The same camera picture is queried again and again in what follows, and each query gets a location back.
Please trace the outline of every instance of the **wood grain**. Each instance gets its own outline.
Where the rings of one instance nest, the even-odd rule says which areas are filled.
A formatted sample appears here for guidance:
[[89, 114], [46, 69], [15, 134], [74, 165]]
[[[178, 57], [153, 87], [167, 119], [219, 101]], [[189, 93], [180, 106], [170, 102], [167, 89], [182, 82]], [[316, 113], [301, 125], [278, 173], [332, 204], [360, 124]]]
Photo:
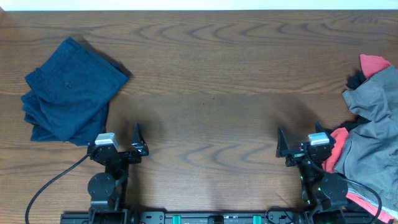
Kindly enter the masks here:
[[[277, 127], [297, 137], [352, 115], [341, 97], [358, 54], [398, 62], [396, 11], [8, 12], [0, 24], [0, 223], [23, 223], [29, 200], [85, 153], [30, 142], [24, 77], [66, 37], [132, 72], [112, 100], [108, 130], [127, 149], [140, 122], [150, 156], [131, 168], [137, 208], [299, 207], [296, 168], [275, 158]], [[86, 211], [92, 161], [51, 185], [31, 223]]]

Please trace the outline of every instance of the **wooden table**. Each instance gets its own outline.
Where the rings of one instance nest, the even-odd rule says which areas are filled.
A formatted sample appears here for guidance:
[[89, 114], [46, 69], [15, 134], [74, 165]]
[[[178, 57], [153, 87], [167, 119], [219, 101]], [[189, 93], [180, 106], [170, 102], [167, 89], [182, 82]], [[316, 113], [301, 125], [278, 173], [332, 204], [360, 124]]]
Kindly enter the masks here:
[[[299, 207], [298, 170], [275, 158], [277, 127], [297, 136], [352, 115], [341, 97], [358, 55], [398, 63], [396, 11], [7, 12], [0, 23], [0, 223], [23, 223], [29, 200], [86, 151], [30, 142], [24, 77], [68, 36], [133, 73], [112, 100], [108, 131], [129, 147], [140, 122], [150, 148], [131, 167], [137, 208]], [[52, 184], [31, 223], [87, 211], [85, 161]]]

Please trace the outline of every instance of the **folded blue pants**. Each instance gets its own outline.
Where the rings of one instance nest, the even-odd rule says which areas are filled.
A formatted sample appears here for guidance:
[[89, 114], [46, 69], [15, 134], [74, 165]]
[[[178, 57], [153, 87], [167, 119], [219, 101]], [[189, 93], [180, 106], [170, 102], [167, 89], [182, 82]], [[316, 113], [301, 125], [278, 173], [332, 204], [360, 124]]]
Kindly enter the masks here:
[[30, 140], [78, 146], [104, 130], [108, 103], [129, 80], [116, 65], [70, 37], [25, 79], [32, 89], [21, 97], [25, 121], [34, 125]]

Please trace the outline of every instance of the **red fabric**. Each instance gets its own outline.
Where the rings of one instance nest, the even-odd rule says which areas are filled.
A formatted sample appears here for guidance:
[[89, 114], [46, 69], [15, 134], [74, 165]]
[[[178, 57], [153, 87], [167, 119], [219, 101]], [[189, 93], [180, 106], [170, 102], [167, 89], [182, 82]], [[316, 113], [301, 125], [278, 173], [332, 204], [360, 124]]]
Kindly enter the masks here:
[[[369, 202], [363, 200], [360, 196], [353, 194], [353, 193], [348, 193], [346, 196], [348, 199], [352, 200], [353, 202], [357, 203], [359, 206], [363, 207], [366, 211], [368, 211], [370, 214], [375, 215], [377, 212], [377, 207], [373, 206]], [[388, 223], [390, 220], [393, 220], [394, 217], [390, 216], [387, 212], [384, 210], [381, 210], [381, 213], [379, 215], [379, 218], [381, 221]]]
[[[333, 173], [333, 169], [335, 168], [335, 165], [340, 159], [341, 153], [343, 152], [344, 144], [348, 138], [348, 131], [346, 128], [338, 128], [330, 135], [336, 140], [335, 147], [331, 150], [331, 156], [325, 162], [323, 162], [322, 166], [325, 171]], [[348, 193], [346, 197], [357, 203], [359, 206], [363, 207], [370, 214], [376, 214], [377, 207], [373, 206], [356, 194]], [[388, 223], [389, 220], [393, 220], [394, 217], [382, 210], [379, 215], [379, 219], [385, 223]]]
[[346, 128], [338, 128], [330, 134], [335, 140], [335, 147], [331, 150], [331, 156], [323, 162], [323, 169], [329, 173], [333, 173], [336, 163], [340, 159], [343, 151], [344, 143], [348, 138], [348, 131]]
[[362, 72], [366, 78], [372, 77], [374, 74], [386, 69], [391, 65], [390, 62], [380, 56], [359, 55], [361, 61]]

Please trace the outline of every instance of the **fabric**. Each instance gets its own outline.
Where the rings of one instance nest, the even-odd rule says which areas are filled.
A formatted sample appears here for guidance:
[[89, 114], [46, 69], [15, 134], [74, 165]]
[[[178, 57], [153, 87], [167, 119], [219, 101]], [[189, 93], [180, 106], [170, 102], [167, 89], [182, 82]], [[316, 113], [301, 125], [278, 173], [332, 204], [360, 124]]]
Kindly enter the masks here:
[[[349, 193], [349, 194], [354, 194], [354, 195], [360, 197], [360, 198], [363, 199], [365, 202], [367, 202], [368, 205], [372, 205], [372, 206], [374, 206], [374, 207], [376, 207], [376, 208], [378, 207], [377, 200], [376, 200], [376, 202], [374, 202], [374, 201], [372, 201], [372, 200], [370, 200], [370, 199], [368, 199], [368, 198], [366, 198], [366, 197], [360, 195], [357, 191], [355, 191], [355, 189], [349, 188], [349, 189], [348, 189], [348, 193]], [[387, 208], [387, 207], [385, 207], [385, 206], [382, 206], [381, 209], [382, 209], [383, 211], [387, 212], [387, 213], [391, 216], [391, 219], [394, 219], [394, 218], [398, 219], [398, 211], [396, 211], [396, 210], [391, 210], [391, 209], [389, 209], [389, 208]]]
[[345, 121], [345, 122], [343, 122], [339, 126], [339, 128], [346, 128], [347, 131], [351, 131], [352, 129], [358, 127], [359, 125], [366, 124], [368, 122], [370, 122], [370, 120], [368, 120], [368, 119], [366, 119], [364, 117], [358, 116], [355, 121]]
[[102, 132], [108, 102], [129, 80], [118, 67], [85, 50], [72, 38], [26, 76], [32, 91], [21, 97], [31, 141], [87, 145]]
[[[390, 66], [343, 98], [349, 110], [370, 122], [351, 130], [334, 171], [375, 190], [383, 206], [398, 211], [398, 72]], [[357, 195], [374, 195], [349, 184]]]
[[336, 140], [335, 147], [331, 150], [331, 156], [323, 162], [323, 169], [329, 173], [333, 173], [333, 169], [341, 156], [344, 143], [348, 138], [348, 131], [345, 128], [338, 128], [330, 134]]
[[362, 83], [366, 81], [363, 71], [357, 71], [352, 77], [348, 78], [347, 87], [356, 90]]
[[366, 78], [372, 77], [377, 72], [380, 72], [387, 67], [391, 66], [390, 62], [380, 56], [375, 55], [359, 55], [361, 61], [362, 72]]
[[[347, 87], [356, 90], [362, 83], [366, 81], [366, 77], [362, 71], [357, 71], [352, 77], [348, 78]], [[345, 121], [343, 122], [339, 128], [346, 128], [347, 131], [351, 131], [352, 129], [358, 127], [359, 125], [368, 123], [369, 120], [358, 116], [355, 121]]]
[[[356, 194], [353, 193], [348, 193], [346, 196], [348, 199], [354, 201], [357, 203], [359, 206], [363, 207], [366, 211], [368, 211], [370, 214], [374, 215], [377, 213], [377, 207], [370, 204], [369, 202], [365, 201], [361, 197], [357, 196]], [[390, 220], [393, 220], [394, 217], [390, 216], [387, 212], [381, 211], [379, 217], [379, 220], [388, 223]]]

